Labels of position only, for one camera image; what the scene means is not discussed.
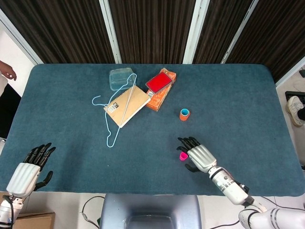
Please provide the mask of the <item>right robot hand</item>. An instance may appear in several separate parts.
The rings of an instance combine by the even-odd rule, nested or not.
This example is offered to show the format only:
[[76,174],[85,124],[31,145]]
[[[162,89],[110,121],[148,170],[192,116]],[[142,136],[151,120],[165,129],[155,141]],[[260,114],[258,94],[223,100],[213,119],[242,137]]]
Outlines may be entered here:
[[216,167],[216,158],[196,138],[190,136],[185,138],[178,137],[177,139],[183,144],[183,146],[177,147],[177,150],[186,153],[195,165],[195,167],[189,164],[184,165],[190,172],[195,173],[200,171],[208,173],[211,168]]

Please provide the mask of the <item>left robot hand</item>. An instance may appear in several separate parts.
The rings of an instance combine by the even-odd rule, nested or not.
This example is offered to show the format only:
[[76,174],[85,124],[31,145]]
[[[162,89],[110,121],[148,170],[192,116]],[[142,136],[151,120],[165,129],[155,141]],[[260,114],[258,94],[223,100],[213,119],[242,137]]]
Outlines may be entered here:
[[37,180],[55,150],[55,147],[51,147],[51,143],[33,148],[15,169],[7,185],[7,192],[17,198],[26,198],[33,191],[46,186],[53,176],[53,171],[49,171],[43,181]]

